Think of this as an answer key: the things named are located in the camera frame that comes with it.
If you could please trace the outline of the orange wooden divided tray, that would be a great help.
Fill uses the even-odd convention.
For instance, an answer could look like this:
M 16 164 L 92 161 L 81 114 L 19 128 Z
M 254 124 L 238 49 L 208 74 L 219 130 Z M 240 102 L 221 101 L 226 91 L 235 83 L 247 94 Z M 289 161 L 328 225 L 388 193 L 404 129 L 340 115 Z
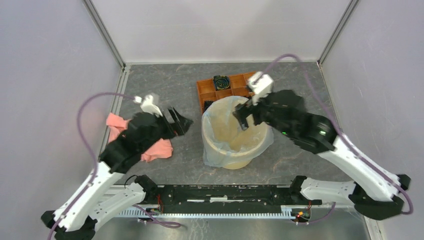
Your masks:
M 247 80 L 255 72 L 247 72 L 233 75 L 226 75 L 230 79 L 230 88 L 226 90 L 215 90 L 213 77 L 196 82 L 197 95 L 200 105 L 200 112 L 203 114 L 204 101 L 217 101 L 230 96 L 241 96 L 250 98 L 253 93 L 247 88 Z

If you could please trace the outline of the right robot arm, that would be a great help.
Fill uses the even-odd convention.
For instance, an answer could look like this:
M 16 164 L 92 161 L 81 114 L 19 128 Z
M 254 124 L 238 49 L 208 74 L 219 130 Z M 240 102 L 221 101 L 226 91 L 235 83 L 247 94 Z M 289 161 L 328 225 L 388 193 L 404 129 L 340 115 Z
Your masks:
M 403 213 L 411 179 L 392 174 L 358 150 L 343 133 L 338 133 L 325 116 L 307 111 L 304 99 L 292 90 L 280 90 L 238 104 L 233 116 L 242 130 L 262 123 L 288 137 L 302 150 L 325 159 L 350 177 L 350 181 L 322 181 L 303 175 L 295 177 L 289 199 L 295 204 L 313 203 L 352 206 L 363 216 L 381 221 Z

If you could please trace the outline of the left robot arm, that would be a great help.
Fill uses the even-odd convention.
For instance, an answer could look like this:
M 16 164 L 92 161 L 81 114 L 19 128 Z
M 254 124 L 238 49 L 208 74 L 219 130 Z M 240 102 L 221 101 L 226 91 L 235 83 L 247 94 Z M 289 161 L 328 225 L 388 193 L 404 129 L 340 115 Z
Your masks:
M 107 144 L 95 168 L 72 197 L 60 208 L 46 211 L 41 220 L 57 240 L 91 240 L 110 219 L 132 205 L 153 203 L 157 190 L 150 185 L 132 183 L 109 199 L 100 198 L 121 179 L 141 156 L 160 139 L 183 136 L 193 121 L 169 108 L 173 122 L 163 115 L 138 112 L 127 129 Z

